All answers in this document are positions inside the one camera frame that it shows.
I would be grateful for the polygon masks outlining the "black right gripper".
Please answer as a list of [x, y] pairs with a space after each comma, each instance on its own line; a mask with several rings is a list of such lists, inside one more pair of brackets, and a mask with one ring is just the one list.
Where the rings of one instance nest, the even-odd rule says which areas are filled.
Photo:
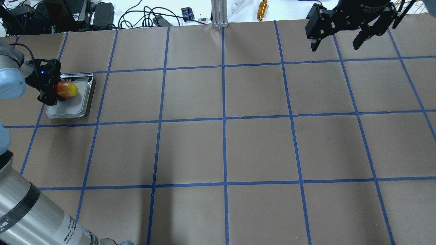
[[315, 3], [307, 14], [305, 32], [311, 51], [316, 52], [322, 39], [339, 31], [360, 30], [353, 40], [358, 50], [367, 39], [386, 33], [397, 17], [389, 0], [340, 0], [332, 10]]

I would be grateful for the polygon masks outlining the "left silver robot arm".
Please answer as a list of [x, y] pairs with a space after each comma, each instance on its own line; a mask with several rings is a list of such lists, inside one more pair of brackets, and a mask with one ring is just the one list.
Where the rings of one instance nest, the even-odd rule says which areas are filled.
[[[54, 106], [66, 97], [57, 92], [64, 77], [57, 59], [25, 56], [16, 44], [1, 41], [1, 99], [15, 99], [27, 86], [38, 90], [38, 101]], [[11, 136], [1, 124], [1, 244], [115, 245], [84, 228], [55, 202], [13, 169]]]

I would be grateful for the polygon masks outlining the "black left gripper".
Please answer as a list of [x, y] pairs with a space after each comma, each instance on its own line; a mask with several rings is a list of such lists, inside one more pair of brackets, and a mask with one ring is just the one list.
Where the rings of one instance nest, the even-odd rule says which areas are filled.
[[25, 81], [28, 86], [38, 90], [37, 100], [48, 106], [54, 106], [59, 100], [62, 101], [55, 92], [55, 85], [61, 81], [61, 62], [58, 59], [35, 59], [26, 64], [31, 65], [33, 70]]

